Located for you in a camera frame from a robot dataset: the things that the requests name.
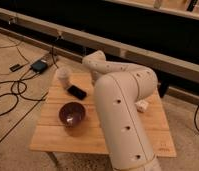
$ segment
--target dark glazed bowl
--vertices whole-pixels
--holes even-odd
[[[85,117],[85,108],[77,102],[67,103],[60,109],[59,117],[66,127],[74,127]]]

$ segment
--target floor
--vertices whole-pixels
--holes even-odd
[[[11,45],[7,36],[0,34],[0,46]],[[21,43],[19,49],[31,62],[47,53],[32,45]],[[15,47],[0,49],[0,73],[8,73],[9,67],[25,61],[19,56]],[[73,72],[87,72],[80,63],[59,57],[59,66],[66,66]],[[28,67],[10,74],[1,76],[0,80],[13,80],[19,78]],[[47,92],[56,68],[52,66],[41,76],[27,81],[28,97],[40,98]],[[10,85],[2,86],[0,94],[9,91]],[[175,143],[176,158],[159,158],[164,171],[199,171],[199,136],[197,135],[193,115],[196,105],[181,100],[182,93],[176,96],[165,95],[162,99],[168,118],[173,140]],[[10,108],[15,99],[4,97],[0,99],[0,112]],[[0,139],[16,124],[35,102],[20,100],[17,108],[5,116],[0,117]],[[29,143],[35,129],[43,102],[37,105],[12,132],[0,143],[0,171],[110,171],[108,156],[87,154],[55,153],[61,162],[61,167],[56,168],[44,152],[29,150]]]

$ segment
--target smartphone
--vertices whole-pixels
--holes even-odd
[[[78,87],[75,86],[75,85],[72,85],[71,87],[69,87],[69,88],[67,89],[67,91],[68,91],[71,95],[77,97],[77,98],[80,99],[80,100],[83,100],[83,99],[87,96],[87,93],[86,93],[85,91],[81,90],[80,88],[78,88]]]

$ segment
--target small white cup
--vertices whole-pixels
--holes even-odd
[[[71,70],[68,67],[60,67],[56,70],[56,77],[58,78],[64,89],[67,89],[71,86],[70,75]]]

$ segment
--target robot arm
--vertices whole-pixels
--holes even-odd
[[[97,73],[92,75],[97,80],[94,101],[112,166],[119,171],[160,171],[134,105],[153,93],[156,75],[141,65],[106,62],[103,55],[97,51],[83,64]]]

